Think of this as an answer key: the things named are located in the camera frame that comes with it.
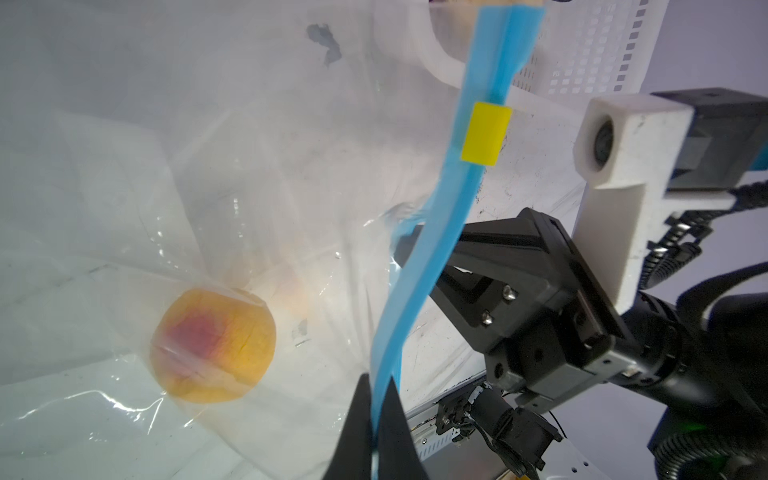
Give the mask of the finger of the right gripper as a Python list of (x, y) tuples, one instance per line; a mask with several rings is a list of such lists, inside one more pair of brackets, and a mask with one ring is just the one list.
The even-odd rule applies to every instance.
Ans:
[(467, 224), (430, 297), (483, 354), (546, 320), (585, 349), (612, 333), (611, 308), (575, 243), (558, 220), (530, 208)]

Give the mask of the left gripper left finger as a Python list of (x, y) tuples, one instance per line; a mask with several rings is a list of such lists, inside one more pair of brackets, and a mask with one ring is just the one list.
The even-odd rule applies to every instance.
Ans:
[(357, 382), (347, 417), (323, 480), (370, 480), (373, 433), (369, 375)]

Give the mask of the clear zip top bag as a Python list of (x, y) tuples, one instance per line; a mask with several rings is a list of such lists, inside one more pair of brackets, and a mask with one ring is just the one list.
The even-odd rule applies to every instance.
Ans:
[[(396, 299), (395, 242), (444, 213), (472, 108), (540, 1), (484, 1), (460, 87), (384, 53), (376, 1), (1, 5), (1, 475), (318, 479)], [(243, 397), (169, 395), (171, 304), (262, 299)]]

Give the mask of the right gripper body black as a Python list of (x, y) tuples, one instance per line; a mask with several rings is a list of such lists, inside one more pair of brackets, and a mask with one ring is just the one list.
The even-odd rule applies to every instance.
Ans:
[(687, 414), (713, 411), (720, 386), (694, 349), (676, 309), (640, 292), (622, 315), (628, 338), (577, 333), (582, 310), (548, 315), (485, 356), (486, 379), (537, 413), (551, 410), (592, 387), (610, 383)]

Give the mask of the round yellow fruit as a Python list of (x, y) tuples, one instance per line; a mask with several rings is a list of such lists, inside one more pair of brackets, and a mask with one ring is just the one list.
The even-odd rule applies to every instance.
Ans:
[(266, 303), (195, 288), (175, 300), (150, 343), (157, 382), (178, 399), (212, 404), (252, 390), (273, 361), (277, 330)]

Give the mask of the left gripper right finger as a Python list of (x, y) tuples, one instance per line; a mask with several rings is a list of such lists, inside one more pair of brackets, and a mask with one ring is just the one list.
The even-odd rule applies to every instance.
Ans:
[(390, 379), (387, 386), (379, 418), (379, 479), (428, 479), (416, 452), (393, 379)]

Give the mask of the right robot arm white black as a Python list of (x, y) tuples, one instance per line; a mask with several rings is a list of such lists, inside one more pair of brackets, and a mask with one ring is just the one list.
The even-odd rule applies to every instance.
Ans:
[(478, 433), (538, 479), (563, 438), (545, 413), (610, 383), (665, 406), (648, 445), (658, 478), (763, 478), (767, 297), (733, 288), (766, 270), (706, 280), (675, 305), (637, 292), (622, 313), (553, 217), (468, 224), (430, 296), (486, 374), (440, 400), (436, 428)]

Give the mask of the white plastic perforated basket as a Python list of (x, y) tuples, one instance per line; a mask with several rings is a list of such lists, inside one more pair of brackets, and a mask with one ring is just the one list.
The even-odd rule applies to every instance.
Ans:
[[(387, 55), (462, 84), (484, 1), (376, 1), (374, 38)], [(590, 99), (640, 90), (667, 11), (665, 1), (540, 1), (532, 53), (508, 101), (531, 114), (583, 113)]]

